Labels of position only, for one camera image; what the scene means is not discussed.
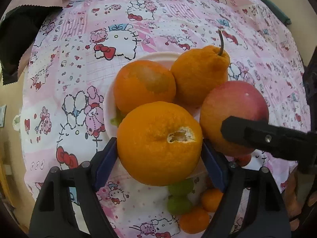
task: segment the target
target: green fruit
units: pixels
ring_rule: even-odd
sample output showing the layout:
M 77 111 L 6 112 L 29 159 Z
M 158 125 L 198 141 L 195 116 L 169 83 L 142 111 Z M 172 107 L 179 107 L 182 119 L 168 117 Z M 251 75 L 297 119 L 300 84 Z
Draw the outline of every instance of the green fruit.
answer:
M 168 191 L 174 196 L 186 196 L 194 188 L 194 182 L 191 178 L 185 179 L 168 186 Z
M 170 197 L 167 202 L 167 210 L 172 215 L 182 215 L 191 211 L 193 204 L 187 197 Z

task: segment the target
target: fruit stem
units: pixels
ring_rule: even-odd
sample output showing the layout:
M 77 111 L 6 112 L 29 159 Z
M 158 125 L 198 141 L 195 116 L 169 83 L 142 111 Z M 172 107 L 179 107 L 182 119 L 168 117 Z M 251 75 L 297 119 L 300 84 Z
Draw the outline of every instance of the fruit stem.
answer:
M 219 51 L 218 55 L 221 56 L 222 53 L 223 53 L 223 37 L 222 37 L 222 34 L 221 34 L 221 30 L 220 30 L 220 29 L 218 29 L 218 34 L 219 34 L 220 42 L 221 42 L 221 47 L 220 47 L 220 51 Z

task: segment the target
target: hello kitty print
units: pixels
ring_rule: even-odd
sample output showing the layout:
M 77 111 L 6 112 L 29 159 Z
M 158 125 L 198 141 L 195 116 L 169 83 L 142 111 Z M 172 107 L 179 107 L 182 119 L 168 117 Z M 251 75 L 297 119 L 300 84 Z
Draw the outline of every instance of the hello kitty print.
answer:
M 218 31 L 230 55 L 228 80 L 261 92 L 271 124 L 308 131 L 301 57 L 289 30 L 260 0 L 70 0 L 42 24 L 25 74 L 20 129 L 25 182 L 34 198 L 51 167 L 75 168 L 105 147 L 104 96 L 124 65 L 152 52 L 220 46 Z M 282 191 L 295 163 L 263 151 L 253 157 Z M 195 177 L 194 204 L 204 175 Z M 83 228 L 76 190 L 71 196 Z M 97 197 L 120 238 L 201 237 L 185 234 L 167 212 L 166 187 L 138 183 L 119 160 Z M 247 195 L 232 232 L 240 229 L 246 205 Z

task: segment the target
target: silver bolt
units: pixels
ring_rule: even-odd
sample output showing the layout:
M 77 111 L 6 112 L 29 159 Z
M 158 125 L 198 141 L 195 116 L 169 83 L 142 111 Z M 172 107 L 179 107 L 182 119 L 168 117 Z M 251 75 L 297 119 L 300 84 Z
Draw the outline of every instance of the silver bolt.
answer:
M 50 172 L 51 172 L 51 173 L 56 173 L 58 170 L 59 170 L 59 167 L 58 167 L 58 166 L 53 166 L 53 167 L 50 169 Z
M 86 167 L 90 166 L 90 162 L 89 161 L 84 161 L 83 163 L 81 163 L 81 166 L 86 168 Z
M 270 172 L 270 170 L 267 167 L 261 167 L 261 171 L 265 174 Z
M 238 165 L 237 165 L 236 162 L 230 162 L 230 163 L 229 163 L 229 166 L 230 166 L 231 168 L 236 168 Z
M 266 143 L 270 143 L 271 140 L 272 140 L 272 136 L 271 136 L 271 135 L 266 135 L 266 136 L 265 136 L 265 142 L 266 142 Z

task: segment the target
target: beige floor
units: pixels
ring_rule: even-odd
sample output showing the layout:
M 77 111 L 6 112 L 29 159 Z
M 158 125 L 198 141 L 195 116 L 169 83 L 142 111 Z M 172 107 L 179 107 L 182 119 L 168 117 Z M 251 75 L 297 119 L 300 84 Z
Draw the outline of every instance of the beige floor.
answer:
M 317 15 L 307 0 L 272 0 L 292 20 L 289 27 L 297 43 L 304 64 L 308 64 L 317 45 Z M 11 163 L 15 185 L 12 191 L 15 198 L 15 215 L 18 221 L 29 226 L 34 200 L 28 192 L 23 176 L 25 167 L 21 153 L 19 132 L 13 130 L 12 120 L 22 107 L 23 75 L 18 83 L 2 86 L 0 83 L 0 105 L 6 104 L 4 128 L 0 129 L 0 142 L 4 147 L 7 161 Z

